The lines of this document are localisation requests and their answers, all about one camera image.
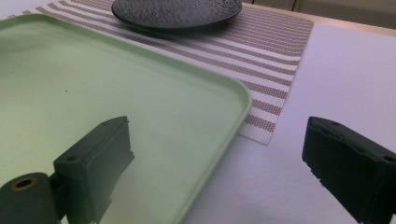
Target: plate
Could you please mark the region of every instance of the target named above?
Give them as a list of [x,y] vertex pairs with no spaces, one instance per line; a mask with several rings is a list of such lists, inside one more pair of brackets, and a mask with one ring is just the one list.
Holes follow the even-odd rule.
[[240,0],[116,0],[122,21],[149,29],[188,29],[226,21],[242,9]]

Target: light green tray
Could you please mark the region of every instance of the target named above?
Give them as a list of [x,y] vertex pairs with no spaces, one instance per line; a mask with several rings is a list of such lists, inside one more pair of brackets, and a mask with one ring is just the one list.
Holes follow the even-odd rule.
[[52,174],[126,115],[136,158],[102,223],[180,223],[250,106],[240,82],[114,37],[44,15],[0,21],[0,185]]

